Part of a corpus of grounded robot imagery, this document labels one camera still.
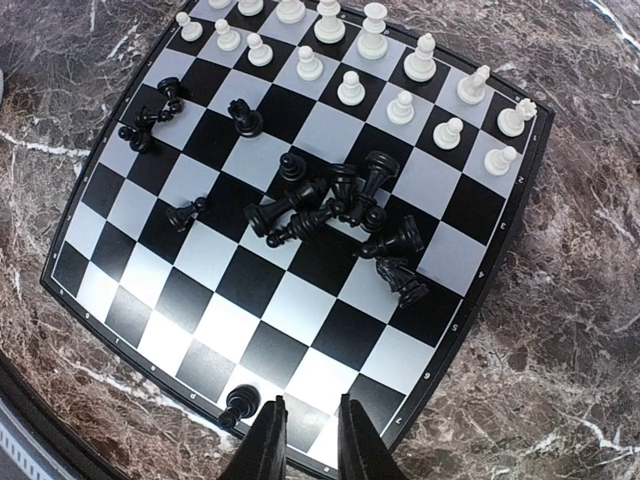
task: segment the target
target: chess piece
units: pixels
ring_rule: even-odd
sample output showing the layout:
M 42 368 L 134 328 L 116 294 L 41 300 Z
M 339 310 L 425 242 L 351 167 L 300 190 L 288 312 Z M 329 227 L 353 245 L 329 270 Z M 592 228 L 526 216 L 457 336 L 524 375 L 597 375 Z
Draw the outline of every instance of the chess piece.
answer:
M 491 75 L 491 69 L 487 65 L 478 68 L 473 74 L 458 82 L 458 97 L 468 105 L 477 105 L 486 95 L 487 79 Z
M 368 3 L 364 6 L 364 14 L 367 18 L 362 22 L 364 33 L 358 37 L 358 53 L 367 60 L 378 60 L 384 57 L 389 49 L 389 43 L 382 35 L 387 28 L 384 23 L 387 8 L 381 3 Z
M 489 150 L 484 157 L 484 168 L 487 169 L 491 175 L 497 177 L 504 175 L 509 171 L 509 166 L 518 156 L 518 152 L 513 147 L 506 147 L 502 150 L 497 148 Z
M 390 178 L 400 172 L 400 164 L 395 158 L 376 150 L 369 152 L 365 159 L 367 178 L 362 191 L 354 195 L 353 206 L 349 212 L 349 225 L 355 227 L 362 223 L 365 213 L 376 204 L 375 194 Z
M 185 42 L 195 42 L 202 36 L 202 25 L 191 20 L 185 12 L 178 12 L 176 22 L 181 27 L 180 36 Z
M 422 35 L 418 39 L 415 52 L 404 59 L 404 73 L 414 82 L 426 82 L 436 74 L 436 62 L 433 59 L 433 51 L 436 42 L 430 33 Z
M 218 40 L 216 43 L 220 50 L 223 52 L 232 52 L 240 46 L 242 37 L 236 30 L 229 26 L 229 22 L 224 18 L 216 20 L 215 28 L 218 33 Z
M 320 0 L 317 10 L 322 18 L 313 26 L 316 38 L 329 45 L 338 43 L 347 31 L 344 22 L 338 18 L 340 4 L 337 0 Z
M 398 306 L 407 308 L 429 293 L 426 285 L 418 282 L 416 274 L 409 270 L 406 258 L 378 257 L 376 271 L 391 287 L 393 293 L 400 294 Z
M 464 124 L 459 118 L 441 123 L 433 131 L 433 141 L 442 150 L 453 150 L 460 143 L 460 132 Z
M 253 417 L 260 407 L 260 392 L 252 385 L 240 385 L 227 395 L 227 408 L 220 414 L 220 426 L 226 430 L 238 422 Z
M 517 137 L 524 131 L 524 122 L 538 113 L 536 104 L 528 98 L 520 100 L 516 108 L 505 108 L 498 115 L 498 128 L 507 137 Z
M 192 218 L 207 209 L 207 199 L 204 197 L 196 198 L 195 202 L 182 208 L 169 207 L 166 210 L 169 223 L 176 229 L 178 233 L 184 232 Z
M 354 107 L 364 100 L 364 87 L 360 83 L 360 77 L 353 70 L 345 72 L 342 76 L 342 83 L 338 87 L 338 99 L 349 107 Z
M 327 182 L 318 178 L 304 182 L 294 191 L 285 192 L 275 202 L 264 205 L 247 205 L 243 212 L 258 237 L 264 237 L 275 221 L 289 210 L 297 210 L 303 205 L 318 205 L 327 193 Z
M 417 253 L 424 248 L 424 242 L 413 215 L 404 217 L 402 226 L 390 237 L 378 237 L 369 240 L 360 247 L 362 258 L 386 257 L 390 253 L 409 250 Z
M 251 110 L 243 99 L 232 100 L 227 111 L 235 122 L 236 131 L 243 137 L 253 138 L 262 133 L 262 115 Z
M 415 116 L 416 111 L 413 108 L 413 95 L 406 90 L 402 90 L 398 93 L 397 98 L 394 98 L 387 105 L 387 118 L 391 123 L 396 125 L 406 125 Z
M 322 62 L 316 54 L 313 53 L 311 47 L 305 45 L 298 49 L 298 66 L 296 67 L 296 71 L 301 79 L 307 82 L 317 80 L 320 78 L 320 75 L 322 75 L 323 70 L 324 66 Z

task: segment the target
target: white square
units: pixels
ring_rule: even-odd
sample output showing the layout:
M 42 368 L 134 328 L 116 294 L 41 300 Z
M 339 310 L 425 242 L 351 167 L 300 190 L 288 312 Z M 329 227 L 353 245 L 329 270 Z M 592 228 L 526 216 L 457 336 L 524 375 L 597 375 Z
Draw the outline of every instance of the white square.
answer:
M 214 352 L 240 362 L 260 320 L 220 295 L 213 295 L 193 336 Z
M 358 372 L 312 348 L 307 350 L 287 385 L 289 395 L 333 415 Z
M 335 298 L 328 293 L 286 272 L 262 320 L 311 345 L 334 302 Z
M 171 264 L 137 243 L 120 284 L 142 303 L 155 308 L 170 272 Z
M 93 263 L 89 263 L 76 300 L 87 312 L 104 323 L 117 291 L 118 282 Z
M 181 154 L 173 166 L 159 197 L 177 208 L 190 205 L 198 197 L 207 197 L 218 172 Z
M 360 373 L 408 395 L 427 368 L 435 350 L 387 326 Z
M 163 372 L 175 376 L 191 346 L 191 335 L 156 311 L 151 312 L 138 352 Z

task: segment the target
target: black pawn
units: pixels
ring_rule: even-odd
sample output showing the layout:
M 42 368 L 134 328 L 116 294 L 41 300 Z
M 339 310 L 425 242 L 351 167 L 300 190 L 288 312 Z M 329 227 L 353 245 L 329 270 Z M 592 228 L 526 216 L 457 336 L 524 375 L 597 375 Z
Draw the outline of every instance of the black pawn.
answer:
M 264 205 L 250 204 L 244 208 L 244 216 L 258 237 L 264 237 L 275 221 L 289 210 L 297 210 L 302 205 L 318 204 L 327 193 L 327 182 L 317 178 L 304 182 L 300 187 L 275 202 Z
M 380 237 L 369 240 L 360 247 L 362 258 L 384 257 L 390 251 L 409 250 L 410 253 L 419 252 L 424 248 L 424 242 L 416 225 L 413 215 L 404 217 L 400 229 L 390 237 Z
M 251 385 L 240 385 L 227 395 L 227 409 L 218 420 L 222 428 L 231 430 L 243 418 L 251 418 L 260 407 L 260 392 Z
M 195 202 L 191 205 L 187 205 L 182 208 L 167 208 L 166 214 L 169 219 L 169 223 L 176 229 L 177 232 L 184 232 L 189 225 L 189 220 L 195 217 L 197 214 L 202 213 L 207 208 L 207 200 L 203 197 L 196 198 Z

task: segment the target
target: brown marble surface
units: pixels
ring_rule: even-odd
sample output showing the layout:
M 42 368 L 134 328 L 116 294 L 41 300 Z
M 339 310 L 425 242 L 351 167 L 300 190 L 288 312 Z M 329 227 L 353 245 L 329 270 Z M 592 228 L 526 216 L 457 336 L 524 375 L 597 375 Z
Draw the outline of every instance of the brown marble surface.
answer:
M 0 346 L 132 478 L 216 478 L 237 441 L 163 396 L 38 285 L 74 166 L 179 6 L 28 3 L 0 2 Z M 388 5 L 557 112 L 523 232 L 396 460 L 412 480 L 640 478 L 640 5 Z

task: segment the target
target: black square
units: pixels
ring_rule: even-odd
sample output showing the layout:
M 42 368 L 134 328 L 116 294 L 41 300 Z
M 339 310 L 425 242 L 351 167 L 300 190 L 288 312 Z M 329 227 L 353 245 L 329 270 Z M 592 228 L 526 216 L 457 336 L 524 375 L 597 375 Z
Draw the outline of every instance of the black square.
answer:
M 91 207 L 94 212 L 107 218 L 123 183 L 124 178 L 99 163 L 84 191 L 82 202 Z
M 365 89 L 364 100 L 362 100 L 359 105 L 356 105 L 354 107 L 345 105 L 338 98 L 338 87 L 342 83 L 342 77 L 346 72 L 351 70 L 357 72 L 358 76 L 360 77 L 360 83 Z M 369 117 L 371 110 L 378 101 L 378 97 L 384 89 L 385 84 L 386 82 L 379 79 L 378 77 L 374 77 L 373 75 L 363 72 L 362 70 L 358 70 L 357 68 L 341 63 L 331 77 L 331 80 L 329 80 L 329 83 L 324 89 L 324 92 L 322 92 L 322 95 L 320 95 L 320 101 L 335 108 L 336 110 L 340 110 L 341 112 L 352 115 L 364 122 L 367 117 Z
M 124 288 L 118 287 L 105 323 L 134 348 L 137 348 L 144 329 L 147 328 L 150 315 L 151 309 L 149 307 Z
M 196 331 L 213 292 L 188 277 L 177 268 L 172 268 L 167 278 L 156 310 L 177 324 L 184 331 Z
M 179 150 L 154 139 L 150 150 L 136 157 L 127 178 L 148 192 L 159 195 L 179 156 Z
M 404 395 L 364 375 L 358 375 L 349 389 L 351 400 L 358 400 L 378 433 L 382 433 L 400 407 Z
M 306 352 L 307 347 L 299 341 L 260 322 L 240 365 L 274 385 L 285 388 Z
M 504 198 L 461 175 L 442 221 L 486 245 L 500 217 Z
M 233 362 L 194 340 L 182 359 L 176 378 L 212 402 L 217 402 L 234 367 Z
M 356 263 L 360 242 L 332 228 L 302 242 L 289 271 L 338 296 Z
M 366 178 L 367 167 L 365 160 L 369 152 L 372 150 L 379 150 L 387 155 L 391 155 L 400 164 L 398 176 L 396 178 L 390 178 L 382 185 L 384 190 L 391 192 L 393 187 L 395 187 L 398 178 L 400 178 L 402 169 L 407 164 L 409 156 L 411 156 L 413 147 L 399 138 L 389 135 L 388 133 L 366 123 L 364 127 L 362 127 L 353 147 L 351 147 L 351 151 L 349 152 L 349 155 L 347 155 L 345 163 L 355 165 L 358 169 L 358 174 L 361 177 Z
M 222 172 L 207 197 L 208 208 L 198 215 L 198 221 L 239 242 L 247 229 L 242 210 L 250 203 L 259 204 L 261 200 L 262 193 L 258 190 Z
M 315 101 L 304 95 L 271 85 L 258 106 L 264 120 L 264 131 L 293 143 L 314 105 Z
M 106 222 L 91 261 L 119 282 L 135 246 L 136 242 L 133 238 Z
M 280 284 L 284 270 L 238 247 L 216 293 L 260 318 Z
M 462 132 L 460 132 L 460 144 L 456 148 L 452 150 L 442 150 L 433 141 L 433 131 L 435 128 L 441 123 L 448 122 L 454 116 L 455 115 L 443 110 L 438 105 L 434 105 L 433 110 L 431 110 L 431 115 L 429 115 L 427 124 L 422 130 L 416 146 L 420 150 L 442 160 L 447 165 L 451 165 L 453 168 L 462 171 L 464 169 L 464 165 L 467 163 L 467 158 L 469 158 L 469 154 L 471 153 L 473 144 L 476 141 L 476 137 L 478 136 L 478 129 L 470 123 L 460 119 L 462 120 L 463 128 Z
M 414 82 L 407 77 L 406 73 L 404 73 L 404 60 L 413 52 L 414 50 L 412 48 L 405 48 L 404 53 L 396 65 L 395 70 L 391 74 L 389 81 L 403 90 L 407 90 L 414 95 L 430 101 L 431 103 L 435 103 L 438 95 L 440 94 L 440 90 L 442 90 L 444 81 L 447 79 L 447 75 L 449 75 L 451 67 L 436 60 L 435 62 L 437 67 L 434 76 L 426 82 Z
M 89 260 L 70 244 L 64 242 L 58 255 L 56 268 L 53 271 L 53 278 L 75 297 L 78 295 L 87 265 L 89 265 Z
M 338 300 L 311 346 L 354 370 L 360 370 L 384 327 L 384 323 Z
M 224 162 L 240 138 L 229 117 L 206 110 L 191 133 L 183 152 L 185 155 L 216 170 L 222 170 Z
M 167 208 L 169 208 L 168 203 L 160 199 L 156 200 L 138 242 L 163 260 L 173 263 L 189 234 L 191 224 L 184 232 L 176 232 L 167 218 Z

